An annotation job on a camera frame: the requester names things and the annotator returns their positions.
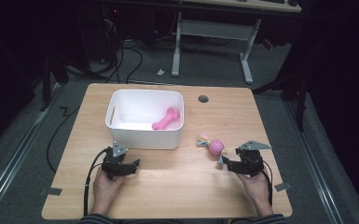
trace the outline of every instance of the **cable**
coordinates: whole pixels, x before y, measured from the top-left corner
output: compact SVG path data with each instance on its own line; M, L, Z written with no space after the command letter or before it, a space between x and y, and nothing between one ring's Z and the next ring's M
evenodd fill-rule
M263 176L266 177L267 181L269 182L269 205L272 206L272 170L271 170L271 167L269 167L268 163L263 161L263 163L265 163L269 167L269 172L271 173L271 178L269 178L269 176L266 174L266 172L264 172L264 170L262 170L262 169L259 169L259 167L252 160L250 160L247 157L245 157L245 159L247 161L249 161L258 170L258 172L263 174Z
M141 66L142 61L144 60L144 57L142 56L142 54L141 54L138 50L135 50L135 49L128 49L128 50L132 50L132 51L138 53L139 56L141 57L141 61L140 61L140 62L138 63L138 65L127 75L126 84L129 84L130 76L136 71L136 69L139 68L139 66Z
M76 72L71 70L69 67L66 66L66 71L70 74L76 75L76 76L89 76L89 77L97 77L97 78L104 78L101 77L100 74L108 72L112 68L114 68L117 65L117 56L116 56L116 50L117 50L117 44L120 42L119 39L124 34L123 29L118 29L116 25L108 20L107 18L103 19L103 23L107 24L108 27L105 27L104 34L107 37L107 50L108 55L107 58L111 57L110 63L105 67L97 71L91 71L89 68L81 68L80 66L76 69L81 69L81 72Z
M124 222L123 224L184 224L184 222L180 222L172 219L167 219L167 220L149 219L149 220L134 220L134 221Z
M134 45L134 46L131 46L131 47L126 47L126 49L133 49L133 48L135 48L135 47L138 47L138 45L139 45L139 40L137 40L137 39L126 39L126 40L123 40L122 45L124 45L125 42L132 42L132 41L135 41L135 45Z
M173 25L171 26L170 31L169 31L164 37L159 38L159 39L155 39L155 41L163 40L163 39L166 39L166 38L171 38L172 36L174 36L174 35L171 35L171 33L172 33L172 31L173 31L173 27L175 26L175 22L176 22L177 16L178 16L178 13L176 12L176 13L175 13L175 17L173 18Z
M86 185L84 187L84 210L83 210L84 216L86 216L89 213L89 188L90 188L90 180L91 180L92 170L98 166L98 165L95 165L95 162L100 158L100 156L103 153L106 153L107 151L108 151L108 148L106 148L106 149L102 150L100 153L98 153L98 155L95 157L95 159L92 162L91 167L89 169L89 174L87 175L87 178L86 178Z
M120 79L120 74L118 73L118 69L121 66L121 64L123 63L123 59L124 59L124 50L123 50L123 44L121 44L121 58L120 58L120 64L118 65L117 69L116 69L116 80L117 83L120 84L121 83L121 79Z
M50 169L54 172L54 174L57 172L56 169L53 167L53 165L50 162L50 158L49 158L49 152L50 152L50 147L51 147L51 143L53 142L55 136L57 135L58 131L60 130L60 128L63 126L63 124L69 119L71 118L72 115L75 114L75 112L80 108L80 106L78 106L74 111L72 111L72 113L70 113L69 115L66 114L66 111L68 109L68 107L61 107L61 109L64 109L63 112L63 116L65 116L66 118L61 122L60 126L58 126L58 128L56 129L56 131L54 132L54 134L51 136L50 141L48 142L48 148L46 150L46 156L47 156L47 160L48 160L48 166L50 167Z
M199 48L201 48L203 45L204 45L204 38L203 37L199 37L199 36L186 36L186 38L183 38L183 40L192 40L192 39L196 39L196 40L200 40L200 44L197 46L197 47L195 47L195 48L186 48L185 46L183 46L182 45L182 43L181 43L181 48L182 49L199 49Z
M117 83L120 84L120 76L118 75L118 69L121 66L121 63L123 62L123 50L121 50L121 58L120 63L116 65L116 69L110 74L110 76L106 79L105 83L108 83L110 78L117 72Z
M234 218L234 219L232 219L232 220L229 222L229 224L234 224L234 223L237 223L237 222L240 222L240 221L252 222L252 219L246 218L246 217Z
M155 43L162 46L162 47L170 47L170 46L173 46L175 44L175 40L171 39L173 37L175 37L175 35L169 36L169 37L167 37L165 39L161 39L159 41L155 41Z
M229 44L231 44L231 42L238 42L238 40L230 39L230 40L226 40L225 43L219 43L219 42L212 41L212 40L209 40L209 39L211 39L211 38L206 38L205 37L204 41L207 42L207 43L210 43L210 44L221 45L221 46L229 45Z

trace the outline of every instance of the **hand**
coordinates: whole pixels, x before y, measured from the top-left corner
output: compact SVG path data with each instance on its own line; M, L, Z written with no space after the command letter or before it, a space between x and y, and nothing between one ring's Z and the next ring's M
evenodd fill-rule
M116 176L113 180L107 178L106 172L98 168L93 183L94 187L94 208L92 213L106 215L109 207L118 196L121 185L126 176Z
M260 217L272 215L272 208L269 204L269 181L267 178L261 172L253 177L241 174L236 175L243 183L246 193L254 203L257 214Z

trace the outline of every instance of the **black cable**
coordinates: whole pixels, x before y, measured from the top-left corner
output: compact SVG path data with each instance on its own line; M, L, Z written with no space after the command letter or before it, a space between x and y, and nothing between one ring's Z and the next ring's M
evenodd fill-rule
M100 74L104 73L104 72L107 72L109 71L110 69L112 69L113 67L115 67L117 61L115 60L115 57L112 58L111 62L105 67L105 68L102 68L98 71L91 71L89 68L86 68L87 70L90 71L90 73L94 74L96 77L99 76ZM83 76L87 76L88 74L84 74L84 73L80 73L80 72L76 72L76 71L73 71L71 70L69 67L66 67L66 71L72 75L75 75L75 76L80 76L80 77L83 77Z
M216 42L216 41L212 41L210 39L211 38L205 38L204 41L207 42L207 43L210 43L210 44L221 45L221 46L229 45L229 44L231 44L231 42L237 42L238 41L238 40L235 40L235 39L230 39L230 40L226 40L226 42L224 42L224 43L219 43L219 42Z
M133 46L126 47L126 49L133 49L133 48L138 47L138 45L139 45L139 40L137 40L137 39L127 39L127 40L124 40L123 43L122 43L122 46L124 45L125 42L132 42L132 41L135 41L135 44L134 44Z
M130 76L136 71L136 69L139 68L139 66L141 66L142 61L144 60L144 57L142 56L142 54L141 54L138 50L135 50L135 49L128 49L128 50L132 50L132 51L138 53L139 56L141 57L141 61L140 61L140 62L138 63L138 65L127 75L126 84L129 84Z
M200 44L195 47L195 48L186 48L183 44L188 44L188 43L181 43L181 48L182 49L199 49L203 46L204 44L204 38L203 37L199 37L199 36L192 36L192 38L190 36L186 36L186 38L183 38L183 40L191 40L191 39L196 39L200 41Z
M80 108L80 106L78 106L74 111L72 111L72 113L70 113L69 115L66 114L66 110L67 107L62 107L65 109L65 111L63 112L63 116L65 116L66 118L61 122L60 126L58 126L58 128L56 129L56 131L54 132L54 134L51 136L50 141L48 142L48 148L46 150L46 156L47 156L47 160L48 160L48 166L50 167L50 169L54 172L54 174L57 172L56 169L53 167L53 165L50 162L50 158L49 158L49 152L50 152L50 147L51 147L51 143L53 142L55 136L57 135L58 131L60 130L60 128L63 126L63 124L69 119L71 118L72 115L75 114L75 112Z
M176 35L171 35L171 33L173 32L173 28L175 27L175 24L177 23L176 20L177 20L177 17L178 17L178 12L175 13L175 17L173 18L173 25L171 26L171 29L168 31L168 33L166 35L164 35L163 37L161 38L158 38L158 39L155 39L155 42L157 43L157 41L159 40L164 40L164 39L167 39L167 38L171 38L173 36L176 36Z
M264 170L260 169L252 160L250 160L247 157L245 157L245 159L247 161L249 161L258 170L258 172L263 174L263 176L266 177L267 181L269 182L269 205L272 206L272 170L269 167L269 164L266 163L265 161L263 161L263 163L265 163L269 167L269 172L271 173L271 178L269 178L269 176L266 174L266 172L264 172Z
M158 44L162 47L170 47L170 46L173 46L176 42L174 39L171 39L173 36L169 36L169 37L166 37L164 39L161 39L161 40L155 40L155 44Z
M120 84L120 76L118 75L118 69L121 66L121 64L123 63L123 45L121 45L120 47L121 49L121 58L120 58L120 63L116 66L116 69L110 74L110 76L106 79L105 83L108 83L110 78L116 73L116 78L117 78L117 83Z
M242 217L242 218L234 218L232 219L229 224L234 224L234 223L237 223L237 222L240 222L240 221L247 221L247 222L251 222L252 219L250 218L246 218L246 217Z
M92 162L91 167L89 169L89 174L87 175L87 178L86 178L86 185L84 187L84 210L83 210L84 216L86 216L89 212L89 188L90 188L90 180L91 180L90 177L91 177L92 170L98 166L98 165L95 165L95 162L98 160L98 158L100 158L100 156L107 151L108 151L108 148L106 148L106 149L102 150L100 153L98 153L98 155L95 157L95 159Z
M184 222L180 222L173 219L149 219L149 220L134 220L123 222L123 224L184 224Z

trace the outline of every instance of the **pink dog bone toy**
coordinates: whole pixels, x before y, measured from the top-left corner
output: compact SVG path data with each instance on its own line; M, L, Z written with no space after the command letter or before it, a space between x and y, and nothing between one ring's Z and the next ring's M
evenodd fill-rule
M160 122L152 124L153 130L163 130L170 122L180 118L180 114L170 107L167 109L167 115Z

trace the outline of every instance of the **wooden table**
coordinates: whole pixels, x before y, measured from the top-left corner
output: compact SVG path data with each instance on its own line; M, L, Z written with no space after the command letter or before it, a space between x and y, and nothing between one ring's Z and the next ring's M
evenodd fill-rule
M205 147L197 147L200 133L221 140L227 157L238 161L235 148L255 140L269 144L252 92L245 88L91 84L78 112L52 187L43 207L45 219L83 216L86 176L95 156L112 146L104 119L112 94L120 89L178 91L184 97L185 123L180 144L173 150L130 149L125 163L141 159L135 175L126 178L109 216L114 218L232 218L254 217L256 212L241 181L226 165L217 164ZM209 97L208 103L199 96ZM273 172L273 185L282 183L271 150L261 150ZM96 170L91 175L91 183ZM93 205L90 187L89 209ZM273 210L292 214L286 192L274 190Z

